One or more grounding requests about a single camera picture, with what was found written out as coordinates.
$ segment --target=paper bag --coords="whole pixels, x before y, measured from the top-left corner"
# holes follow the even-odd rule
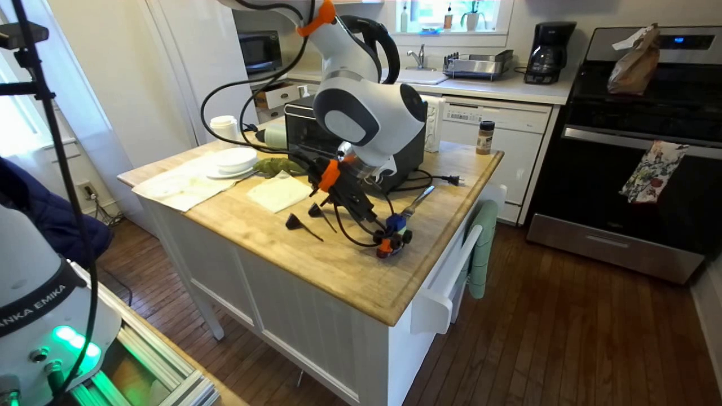
[[[657,24],[636,32],[626,41],[615,44],[615,49],[620,49],[620,44],[633,40],[631,51],[624,55],[612,70],[606,88],[610,93],[627,93],[630,95],[642,95],[652,80],[654,71],[659,62],[659,29]]]

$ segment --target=faucet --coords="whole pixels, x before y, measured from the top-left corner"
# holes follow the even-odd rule
[[[417,69],[426,69],[426,61],[425,61],[425,52],[424,52],[424,44],[421,44],[421,50],[419,50],[419,54],[417,55],[413,51],[409,51],[406,53],[407,56],[412,56],[414,60],[416,61],[416,68]]]

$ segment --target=white bowl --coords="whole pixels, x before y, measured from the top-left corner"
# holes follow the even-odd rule
[[[258,162],[256,150],[249,147],[233,147],[214,155],[218,170],[225,173],[239,173],[251,169]]]

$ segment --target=wooden floor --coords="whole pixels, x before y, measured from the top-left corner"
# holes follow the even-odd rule
[[[486,297],[464,297],[404,405],[720,405],[688,289],[527,244],[501,225]],[[158,241],[126,221],[100,280],[251,405],[343,405],[219,311],[216,342]]]

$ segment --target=green towel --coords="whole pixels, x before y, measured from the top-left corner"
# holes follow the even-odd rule
[[[487,267],[498,214],[499,206],[496,202],[487,200],[482,203],[479,214],[469,226],[469,230],[475,225],[481,225],[484,228],[471,252],[471,261],[469,261],[471,264],[469,267],[469,292],[475,299],[483,298],[487,288]]]

